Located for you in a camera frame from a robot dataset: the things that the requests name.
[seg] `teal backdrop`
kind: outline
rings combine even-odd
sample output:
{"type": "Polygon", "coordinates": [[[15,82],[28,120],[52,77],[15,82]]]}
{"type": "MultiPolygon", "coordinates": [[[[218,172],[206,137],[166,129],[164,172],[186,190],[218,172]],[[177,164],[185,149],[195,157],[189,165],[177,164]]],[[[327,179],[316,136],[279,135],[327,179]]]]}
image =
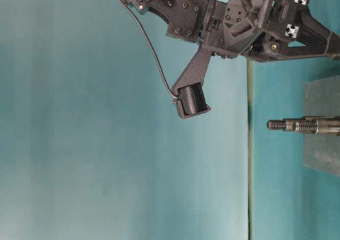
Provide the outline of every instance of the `teal backdrop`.
{"type": "MultiPolygon", "coordinates": [[[[213,110],[183,121],[115,0],[0,16],[0,239],[247,239],[245,59],[213,58],[213,110]]],[[[197,46],[140,17],[173,83],[197,46]]]]}
{"type": "MultiPolygon", "coordinates": [[[[340,33],[338,0],[310,0],[312,15],[340,33]]],[[[302,84],[340,75],[327,58],[254,63],[250,71],[251,239],[334,240],[340,235],[340,179],[303,167],[303,136],[266,122],[303,116],[302,84]]]]}

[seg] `metal connector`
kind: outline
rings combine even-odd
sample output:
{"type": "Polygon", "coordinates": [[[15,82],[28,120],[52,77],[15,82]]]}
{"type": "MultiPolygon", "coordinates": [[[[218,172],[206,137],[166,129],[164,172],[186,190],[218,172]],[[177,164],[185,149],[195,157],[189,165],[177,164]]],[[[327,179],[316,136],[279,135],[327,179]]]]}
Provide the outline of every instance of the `metal connector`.
{"type": "Polygon", "coordinates": [[[340,136],[340,117],[308,116],[299,119],[269,120],[269,130],[283,130],[302,134],[332,134],[340,136]]]}

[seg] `teal wall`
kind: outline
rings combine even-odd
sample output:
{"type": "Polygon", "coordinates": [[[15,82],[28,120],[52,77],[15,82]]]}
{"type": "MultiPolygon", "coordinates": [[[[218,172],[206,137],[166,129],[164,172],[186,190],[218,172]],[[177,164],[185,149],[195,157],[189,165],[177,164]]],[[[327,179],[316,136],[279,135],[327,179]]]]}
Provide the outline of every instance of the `teal wall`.
{"type": "MultiPolygon", "coordinates": [[[[311,0],[313,16],[340,33],[338,0],[311,0]]],[[[303,115],[302,84],[340,75],[326,58],[253,64],[252,240],[339,239],[340,179],[303,167],[303,136],[271,132],[272,118],[303,115]]]]}
{"type": "MultiPolygon", "coordinates": [[[[0,239],[247,239],[244,59],[214,58],[213,110],[182,121],[115,0],[0,16],[0,239]]],[[[197,46],[142,20],[173,82],[197,46]]]]}

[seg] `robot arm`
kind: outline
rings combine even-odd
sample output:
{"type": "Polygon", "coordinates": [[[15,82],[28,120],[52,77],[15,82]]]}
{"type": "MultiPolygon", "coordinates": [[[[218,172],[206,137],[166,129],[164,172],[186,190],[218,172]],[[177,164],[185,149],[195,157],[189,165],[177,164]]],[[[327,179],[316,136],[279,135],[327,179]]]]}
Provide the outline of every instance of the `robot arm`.
{"type": "Polygon", "coordinates": [[[310,0],[124,0],[167,24],[166,35],[199,44],[172,87],[181,118],[210,111],[202,86],[211,56],[257,62],[340,58],[340,37],[316,21],[310,0]],[[302,45],[291,47],[292,42],[302,45]]]}

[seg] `black 3d-printed part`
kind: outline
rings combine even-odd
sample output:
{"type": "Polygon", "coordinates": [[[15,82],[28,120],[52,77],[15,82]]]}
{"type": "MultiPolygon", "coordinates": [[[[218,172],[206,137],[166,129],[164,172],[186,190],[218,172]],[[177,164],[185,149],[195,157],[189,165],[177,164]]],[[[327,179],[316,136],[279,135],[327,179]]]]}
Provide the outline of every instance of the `black 3d-printed part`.
{"type": "Polygon", "coordinates": [[[201,83],[181,88],[178,98],[186,115],[196,115],[208,109],[201,83]]]}

